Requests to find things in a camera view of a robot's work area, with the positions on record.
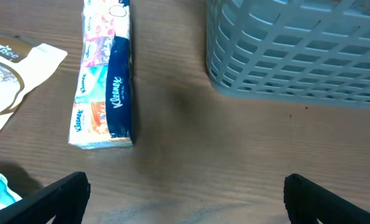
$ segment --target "brown tabletop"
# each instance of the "brown tabletop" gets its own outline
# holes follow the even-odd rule
[[[0,30],[68,52],[0,133],[11,187],[26,196],[85,171],[83,223],[289,223],[283,182],[296,172],[370,212],[370,110],[220,95],[204,2],[132,0],[139,139],[84,151],[67,144],[83,1],[0,0]]]

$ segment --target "gray plastic basket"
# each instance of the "gray plastic basket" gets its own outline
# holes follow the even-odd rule
[[[231,96],[370,107],[370,0],[208,0],[211,84]]]

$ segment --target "wooden table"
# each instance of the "wooden table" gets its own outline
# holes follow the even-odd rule
[[[289,223],[283,182],[296,172],[370,212],[370,110],[220,95],[205,72],[204,0],[132,0],[139,140],[68,145],[82,5],[0,0],[0,30],[68,52],[0,134],[0,172],[15,191],[82,170],[92,184],[83,223]]]

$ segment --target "table surface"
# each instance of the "table surface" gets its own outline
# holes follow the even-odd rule
[[[139,139],[67,144],[81,0],[0,0],[0,30],[68,52],[0,133],[0,172],[23,196],[85,171],[83,223],[289,223],[294,172],[370,212],[370,110],[220,95],[205,72],[204,0],[132,0]]]

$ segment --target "black object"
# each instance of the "black object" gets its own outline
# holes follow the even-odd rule
[[[291,224],[370,224],[370,213],[299,174],[285,178],[284,203]]]
[[[91,185],[84,172],[75,172],[36,194],[0,210],[0,224],[81,223],[90,198]]]

